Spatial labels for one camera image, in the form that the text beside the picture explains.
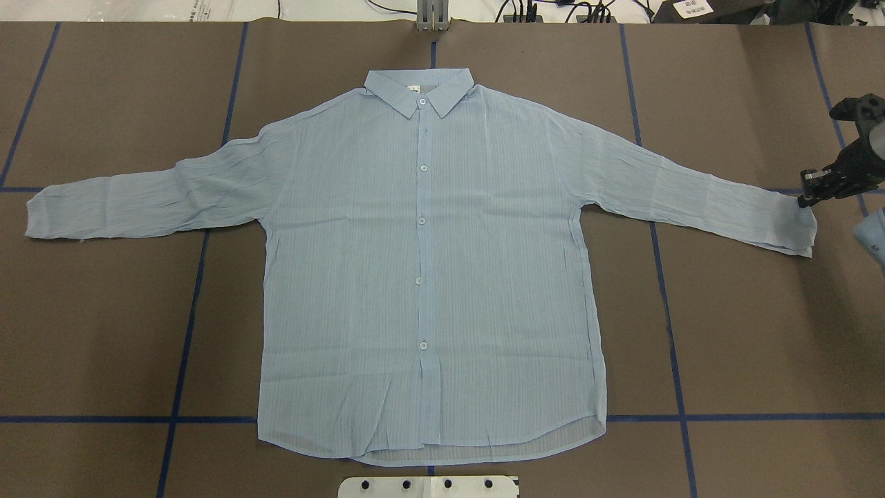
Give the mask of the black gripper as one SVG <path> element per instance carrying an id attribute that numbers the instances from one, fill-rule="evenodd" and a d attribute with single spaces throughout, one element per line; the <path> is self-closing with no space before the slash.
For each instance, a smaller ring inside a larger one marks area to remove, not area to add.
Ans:
<path id="1" fill-rule="evenodd" d="M 796 198 L 797 204 L 802 209 L 811 208 L 828 199 L 844 199 L 875 190 L 884 181 L 884 160 L 857 139 L 823 170 L 805 169 L 800 176 L 803 192 Z"/>

